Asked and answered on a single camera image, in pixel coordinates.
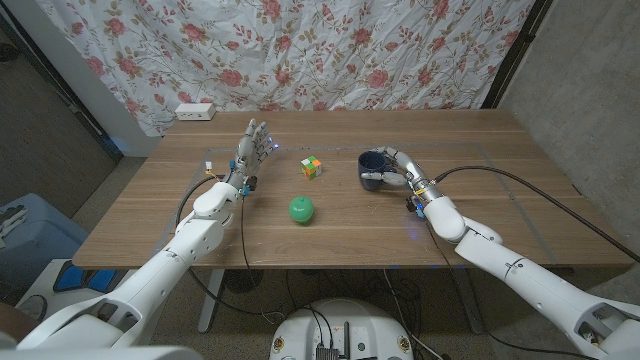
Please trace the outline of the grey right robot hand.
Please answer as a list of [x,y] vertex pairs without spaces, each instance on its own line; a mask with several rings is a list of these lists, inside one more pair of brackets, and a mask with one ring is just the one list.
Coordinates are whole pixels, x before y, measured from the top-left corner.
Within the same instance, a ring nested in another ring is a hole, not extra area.
[[374,148],[371,153],[376,153],[376,158],[382,156],[384,161],[381,166],[365,168],[359,175],[362,180],[378,181],[393,186],[406,185],[414,195],[426,202],[443,196],[419,164],[406,153],[389,146]]

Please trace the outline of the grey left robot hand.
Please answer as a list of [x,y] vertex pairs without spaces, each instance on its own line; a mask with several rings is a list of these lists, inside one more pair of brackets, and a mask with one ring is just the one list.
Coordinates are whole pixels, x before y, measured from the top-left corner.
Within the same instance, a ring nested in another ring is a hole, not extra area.
[[226,182],[237,189],[241,188],[249,178],[258,174],[262,163],[278,148],[279,145],[269,135],[266,123],[258,123],[251,118],[237,145],[234,165]]

